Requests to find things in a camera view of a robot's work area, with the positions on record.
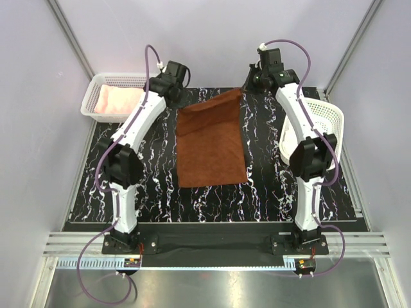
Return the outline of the pink towel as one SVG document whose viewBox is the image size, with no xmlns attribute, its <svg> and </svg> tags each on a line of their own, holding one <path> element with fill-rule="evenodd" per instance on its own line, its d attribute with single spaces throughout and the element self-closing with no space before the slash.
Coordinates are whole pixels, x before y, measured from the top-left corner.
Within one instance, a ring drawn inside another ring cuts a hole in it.
<svg viewBox="0 0 411 308">
<path fill-rule="evenodd" d="M 138 104 L 143 89 L 102 85 L 94 111 L 98 114 L 129 115 Z"/>
</svg>

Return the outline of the brown towel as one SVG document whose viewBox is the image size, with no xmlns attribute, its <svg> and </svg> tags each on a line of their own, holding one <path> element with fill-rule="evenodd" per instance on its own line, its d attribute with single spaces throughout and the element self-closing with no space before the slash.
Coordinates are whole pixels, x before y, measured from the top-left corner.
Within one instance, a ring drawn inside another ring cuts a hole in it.
<svg viewBox="0 0 411 308">
<path fill-rule="evenodd" d="M 240 129 L 240 89 L 232 89 L 177 114 L 179 187 L 197 188 L 247 181 Z"/>
</svg>

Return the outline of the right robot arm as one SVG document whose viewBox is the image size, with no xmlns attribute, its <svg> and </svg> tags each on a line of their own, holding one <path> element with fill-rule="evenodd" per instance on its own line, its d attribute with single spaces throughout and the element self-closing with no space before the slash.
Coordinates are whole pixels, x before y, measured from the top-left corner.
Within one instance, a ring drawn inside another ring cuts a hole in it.
<svg viewBox="0 0 411 308">
<path fill-rule="evenodd" d="M 294 70 L 286 70 L 278 48 L 258 48 L 259 62 L 250 65 L 243 89 L 249 93 L 271 92 L 286 112 L 297 138 L 297 147 L 290 155 L 289 166 L 297 179 L 297 212 L 291 233 L 291 245 L 299 254 L 306 254 L 321 242 L 317 216 L 320 190 L 326 171 L 334 162 L 338 166 L 335 134 L 322 133 L 315 127 Z"/>
</svg>

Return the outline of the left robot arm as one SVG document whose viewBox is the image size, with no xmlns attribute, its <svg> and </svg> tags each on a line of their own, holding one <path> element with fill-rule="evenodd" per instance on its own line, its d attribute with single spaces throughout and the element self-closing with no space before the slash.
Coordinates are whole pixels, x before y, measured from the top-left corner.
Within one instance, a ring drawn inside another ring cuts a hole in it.
<svg viewBox="0 0 411 308">
<path fill-rule="evenodd" d="M 137 152 L 146 133 L 160 114 L 175 107 L 184 96 L 189 68 L 178 62 L 158 64 L 160 73 L 147 79 L 141 99 L 119 130 L 104 141 L 105 152 L 99 162 L 112 195 L 113 220 L 105 245 L 131 254 L 142 247 L 139 242 L 135 210 L 136 186 L 144 173 Z"/>
</svg>

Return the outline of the white rectangular mesh basket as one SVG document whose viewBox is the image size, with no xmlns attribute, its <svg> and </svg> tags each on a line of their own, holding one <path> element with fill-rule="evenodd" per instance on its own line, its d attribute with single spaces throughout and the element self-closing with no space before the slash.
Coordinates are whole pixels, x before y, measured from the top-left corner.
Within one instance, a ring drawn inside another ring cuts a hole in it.
<svg viewBox="0 0 411 308">
<path fill-rule="evenodd" d="M 122 123 L 143 99 L 145 73 L 99 73 L 83 97 L 80 112 L 99 123 Z"/>
</svg>

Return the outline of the white oval laundry basket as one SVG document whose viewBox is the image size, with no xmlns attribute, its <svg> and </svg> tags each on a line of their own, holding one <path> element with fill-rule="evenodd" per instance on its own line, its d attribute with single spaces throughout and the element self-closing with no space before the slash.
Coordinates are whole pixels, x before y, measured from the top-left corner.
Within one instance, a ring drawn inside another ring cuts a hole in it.
<svg viewBox="0 0 411 308">
<path fill-rule="evenodd" d="M 340 156 L 342 152 L 342 139 L 344 134 L 344 114 L 338 107 L 321 101 L 319 99 L 306 98 L 306 103 L 311 110 L 311 119 L 315 126 L 320 128 L 324 133 L 334 134 L 337 137 L 337 145 L 335 148 L 335 155 L 338 162 L 340 162 Z M 283 150 L 283 136 L 287 126 L 291 124 L 289 118 L 286 116 L 284 119 L 283 127 L 281 130 L 281 136 L 279 141 L 280 156 L 283 163 L 289 165 L 289 158 L 284 155 Z"/>
</svg>

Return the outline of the white towel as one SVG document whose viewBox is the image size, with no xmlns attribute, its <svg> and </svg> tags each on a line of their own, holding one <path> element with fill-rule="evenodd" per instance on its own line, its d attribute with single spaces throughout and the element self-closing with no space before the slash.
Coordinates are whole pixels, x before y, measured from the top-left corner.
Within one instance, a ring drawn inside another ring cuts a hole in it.
<svg viewBox="0 0 411 308">
<path fill-rule="evenodd" d="M 296 134 L 294 132 L 292 125 L 290 124 L 287 126 L 287 128 L 284 131 L 282 145 L 283 145 L 284 155 L 286 157 L 290 157 L 298 145 Z"/>
</svg>

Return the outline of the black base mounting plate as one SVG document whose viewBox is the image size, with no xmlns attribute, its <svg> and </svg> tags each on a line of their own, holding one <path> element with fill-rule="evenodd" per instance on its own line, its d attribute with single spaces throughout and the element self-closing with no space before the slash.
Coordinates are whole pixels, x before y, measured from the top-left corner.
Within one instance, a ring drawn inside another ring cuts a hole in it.
<svg viewBox="0 0 411 308">
<path fill-rule="evenodd" d="M 194 250 L 255 250 L 273 255 L 327 255 L 319 229 L 301 238 L 293 223 L 140 223 L 130 235 L 104 235 L 102 253 L 155 255 L 178 248 Z"/>
</svg>

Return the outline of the left connector board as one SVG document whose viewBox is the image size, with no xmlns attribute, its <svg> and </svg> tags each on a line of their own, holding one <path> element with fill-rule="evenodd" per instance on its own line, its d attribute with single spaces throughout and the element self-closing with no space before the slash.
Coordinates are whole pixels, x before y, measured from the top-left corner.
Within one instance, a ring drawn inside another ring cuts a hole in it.
<svg viewBox="0 0 411 308">
<path fill-rule="evenodd" d="M 126 268 L 139 268 L 141 266 L 141 257 L 125 258 L 124 267 Z"/>
</svg>

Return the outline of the connector board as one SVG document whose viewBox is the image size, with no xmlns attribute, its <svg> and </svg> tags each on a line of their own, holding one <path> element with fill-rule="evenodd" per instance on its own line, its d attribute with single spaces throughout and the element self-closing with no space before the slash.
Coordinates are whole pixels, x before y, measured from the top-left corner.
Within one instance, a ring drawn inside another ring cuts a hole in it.
<svg viewBox="0 0 411 308">
<path fill-rule="evenodd" d="M 124 267 L 126 268 L 139 268 L 141 266 L 141 257 L 125 258 Z"/>
<path fill-rule="evenodd" d="M 300 259 L 297 265 L 300 269 L 313 268 L 315 267 L 315 261 L 313 259 Z"/>
</svg>

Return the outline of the right connector board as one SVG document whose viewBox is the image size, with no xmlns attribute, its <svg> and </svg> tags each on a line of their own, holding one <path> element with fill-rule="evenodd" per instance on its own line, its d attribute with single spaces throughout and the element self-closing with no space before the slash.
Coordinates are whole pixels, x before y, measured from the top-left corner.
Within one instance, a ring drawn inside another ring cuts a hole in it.
<svg viewBox="0 0 411 308">
<path fill-rule="evenodd" d="M 315 267 L 315 261 L 313 259 L 300 259 L 297 265 L 300 269 L 313 268 Z"/>
</svg>

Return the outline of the aluminium frame rail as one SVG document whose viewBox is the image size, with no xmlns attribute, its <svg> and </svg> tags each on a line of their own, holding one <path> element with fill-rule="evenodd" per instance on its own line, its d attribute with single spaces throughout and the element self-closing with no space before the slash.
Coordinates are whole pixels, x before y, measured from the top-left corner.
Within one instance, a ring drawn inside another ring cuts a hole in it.
<svg viewBox="0 0 411 308">
<path fill-rule="evenodd" d="M 48 237 L 43 255 L 75 256 L 94 236 L 91 232 L 52 232 Z M 344 238 L 336 232 L 325 233 L 329 252 L 336 257 L 345 243 L 346 257 L 390 257 L 389 249 L 381 232 L 346 232 Z"/>
</svg>

